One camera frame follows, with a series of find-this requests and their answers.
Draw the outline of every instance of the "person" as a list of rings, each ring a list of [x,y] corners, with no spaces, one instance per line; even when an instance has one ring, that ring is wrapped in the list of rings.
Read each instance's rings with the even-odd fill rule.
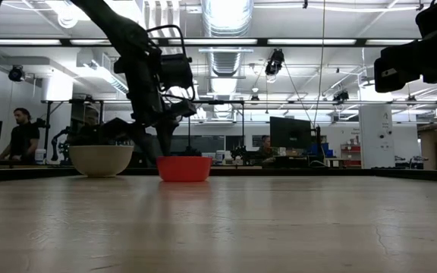
[[[262,137],[263,144],[259,148],[259,154],[264,159],[274,158],[274,156],[278,155],[278,152],[271,147],[271,137],[263,136]]]
[[[33,126],[31,115],[25,108],[16,108],[13,114],[18,126],[11,131],[11,142],[0,155],[0,160],[5,160],[9,156],[10,160],[34,163],[39,129]]]

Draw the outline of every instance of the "bowl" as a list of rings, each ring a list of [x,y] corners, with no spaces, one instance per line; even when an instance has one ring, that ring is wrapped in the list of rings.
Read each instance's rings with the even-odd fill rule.
[[[203,182],[210,175],[212,159],[201,156],[162,156],[156,160],[164,182]]]
[[[130,162],[132,146],[71,146],[74,167],[87,177],[115,177]]]

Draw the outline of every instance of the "white bowl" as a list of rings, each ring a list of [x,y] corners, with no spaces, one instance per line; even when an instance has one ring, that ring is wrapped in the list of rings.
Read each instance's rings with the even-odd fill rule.
[[[121,173],[133,155],[132,146],[71,146],[74,167],[87,177],[114,177]]]

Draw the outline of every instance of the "table surface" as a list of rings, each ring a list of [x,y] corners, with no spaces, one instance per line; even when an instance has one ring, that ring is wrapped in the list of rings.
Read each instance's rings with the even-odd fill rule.
[[[0,182],[0,272],[437,272],[437,182]]]

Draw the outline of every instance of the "red bowl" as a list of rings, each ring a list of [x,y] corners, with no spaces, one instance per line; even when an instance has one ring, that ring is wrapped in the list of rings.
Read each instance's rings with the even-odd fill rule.
[[[202,182],[212,167],[212,159],[201,156],[161,156],[156,163],[164,182]]]

